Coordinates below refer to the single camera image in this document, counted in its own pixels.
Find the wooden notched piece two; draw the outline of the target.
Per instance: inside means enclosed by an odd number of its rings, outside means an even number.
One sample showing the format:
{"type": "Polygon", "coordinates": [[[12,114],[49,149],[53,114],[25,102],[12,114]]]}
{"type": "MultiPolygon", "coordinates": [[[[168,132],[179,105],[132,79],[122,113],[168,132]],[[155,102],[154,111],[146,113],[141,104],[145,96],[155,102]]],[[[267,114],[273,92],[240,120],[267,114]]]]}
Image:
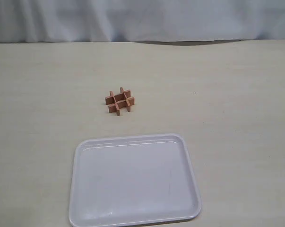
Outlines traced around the wooden notched piece two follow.
{"type": "Polygon", "coordinates": [[[120,92],[123,94],[125,107],[128,112],[131,111],[131,106],[135,104],[135,98],[131,96],[131,90],[124,90],[123,87],[120,87],[120,92]]]}

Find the wooden notched piece four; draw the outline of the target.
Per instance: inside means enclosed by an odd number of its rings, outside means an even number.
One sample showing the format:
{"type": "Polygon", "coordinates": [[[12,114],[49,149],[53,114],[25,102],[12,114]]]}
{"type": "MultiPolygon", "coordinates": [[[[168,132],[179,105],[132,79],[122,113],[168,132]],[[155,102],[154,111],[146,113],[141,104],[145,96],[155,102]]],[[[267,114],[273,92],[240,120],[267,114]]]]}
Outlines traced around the wooden notched piece four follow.
{"type": "Polygon", "coordinates": [[[119,109],[126,108],[124,100],[118,101],[117,104],[119,106],[119,109]]]}

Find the wooden notched piece three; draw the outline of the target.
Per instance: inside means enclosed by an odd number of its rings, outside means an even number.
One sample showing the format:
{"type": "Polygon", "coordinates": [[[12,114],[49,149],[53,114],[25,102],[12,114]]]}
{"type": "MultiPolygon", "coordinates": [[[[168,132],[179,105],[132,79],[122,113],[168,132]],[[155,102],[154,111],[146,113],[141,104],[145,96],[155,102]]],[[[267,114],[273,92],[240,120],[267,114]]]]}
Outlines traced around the wooden notched piece three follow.
{"type": "MultiPolygon", "coordinates": [[[[122,94],[122,93],[118,93],[118,94],[116,94],[116,95],[114,95],[114,96],[115,96],[117,102],[118,102],[118,101],[121,101],[121,100],[124,100],[124,97],[123,97],[123,94],[122,94]]],[[[106,103],[106,105],[108,105],[108,104],[110,104],[110,103],[112,103],[112,102],[113,102],[113,100],[112,100],[112,98],[110,97],[110,95],[105,98],[105,103],[106,103]]]]}

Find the wooden notched piece one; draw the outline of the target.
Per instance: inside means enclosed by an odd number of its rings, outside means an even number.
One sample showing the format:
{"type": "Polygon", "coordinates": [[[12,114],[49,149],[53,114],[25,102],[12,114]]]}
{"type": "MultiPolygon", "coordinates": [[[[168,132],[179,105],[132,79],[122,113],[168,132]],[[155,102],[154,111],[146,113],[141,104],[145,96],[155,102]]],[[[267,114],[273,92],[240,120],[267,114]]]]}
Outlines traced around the wooden notched piece one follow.
{"type": "Polygon", "coordinates": [[[110,97],[112,98],[113,102],[108,104],[109,113],[116,112],[117,116],[120,116],[120,109],[112,91],[110,91],[110,97]]]}

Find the white plastic tray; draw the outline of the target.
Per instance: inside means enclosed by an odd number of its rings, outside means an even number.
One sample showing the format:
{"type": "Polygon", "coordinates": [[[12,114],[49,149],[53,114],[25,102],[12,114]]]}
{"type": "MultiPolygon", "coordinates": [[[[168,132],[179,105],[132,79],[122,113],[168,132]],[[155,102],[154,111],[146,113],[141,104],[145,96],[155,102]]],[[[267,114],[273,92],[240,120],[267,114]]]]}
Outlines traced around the white plastic tray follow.
{"type": "Polygon", "coordinates": [[[85,140],[75,150],[69,200],[74,227],[186,221],[201,208],[190,155],[177,134],[85,140]]]}

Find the white backdrop curtain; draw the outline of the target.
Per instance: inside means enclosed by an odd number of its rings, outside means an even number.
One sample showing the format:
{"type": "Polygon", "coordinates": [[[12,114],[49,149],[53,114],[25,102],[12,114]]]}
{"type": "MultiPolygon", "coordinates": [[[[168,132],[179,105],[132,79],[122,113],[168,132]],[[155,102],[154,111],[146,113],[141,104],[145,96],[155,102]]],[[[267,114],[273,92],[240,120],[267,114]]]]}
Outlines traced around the white backdrop curtain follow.
{"type": "Polygon", "coordinates": [[[285,0],[0,0],[0,43],[285,39],[285,0]]]}

